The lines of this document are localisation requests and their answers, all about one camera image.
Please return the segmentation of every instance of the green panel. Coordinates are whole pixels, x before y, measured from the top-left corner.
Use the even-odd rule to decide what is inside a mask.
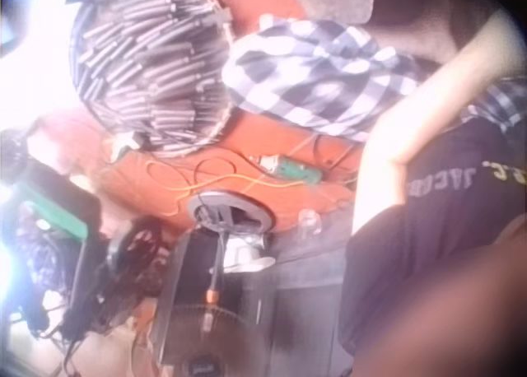
[[[53,200],[46,198],[29,184],[19,183],[16,187],[20,192],[21,200],[30,202],[35,212],[52,227],[62,229],[80,241],[88,237],[88,226],[85,222],[60,207]]]

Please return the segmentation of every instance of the black and white checkered cloth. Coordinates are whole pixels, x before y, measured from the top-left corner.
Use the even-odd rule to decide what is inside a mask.
[[[234,104],[318,133],[364,142],[376,118],[430,75],[415,58],[380,48],[362,29],[334,21],[263,16],[235,42],[223,68]],[[460,113],[505,132],[527,110],[527,78],[504,79]]]

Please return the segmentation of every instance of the person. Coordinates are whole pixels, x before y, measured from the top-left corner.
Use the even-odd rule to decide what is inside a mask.
[[[527,173],[496,124],[455,120],[524,70],[520,32],[498,11],[376,121],[339,321],[353,377],[513,375],[502,366],[527,347]]]

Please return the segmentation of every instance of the round basket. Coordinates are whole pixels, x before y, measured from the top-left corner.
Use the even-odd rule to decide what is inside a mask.
[[[109,132],[184,156],[216,142],[231,116],[221,69],[233,40],[217,0],[91,0],[72,28],[70,71]]]

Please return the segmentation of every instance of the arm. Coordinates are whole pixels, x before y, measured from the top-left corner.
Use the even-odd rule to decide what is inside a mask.
[[[381,116],[361,160],[353,233],[405,204],[407,164],[492,81],[520,72],[523,48],[511,20],[498,12],[451,62]]]

